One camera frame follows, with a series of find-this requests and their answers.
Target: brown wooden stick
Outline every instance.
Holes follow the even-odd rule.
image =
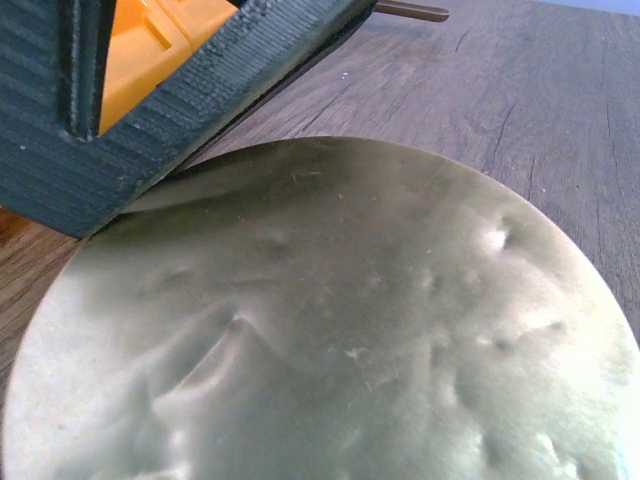
[[[425,7],[394,0],[380,0],[375,11],[399,17],[415,18],[427,22],[444,22],[449,18],[449,11],[444,8]]]

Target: dented metal plate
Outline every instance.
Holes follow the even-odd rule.
[[[164,182],[70,262],[16,363],[5,474],[640,478],[639,365],[596,270],[505,187],[276,142]]]

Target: orange object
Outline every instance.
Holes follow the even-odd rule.
[[[100,133],[153,92],[235,12],[226,0],[118,0]]]

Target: brass disc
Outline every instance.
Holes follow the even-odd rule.
[[[450,160],[275,142],[161,183],[46,295],[24,479],[640,478],[640,355],[589,261]]]

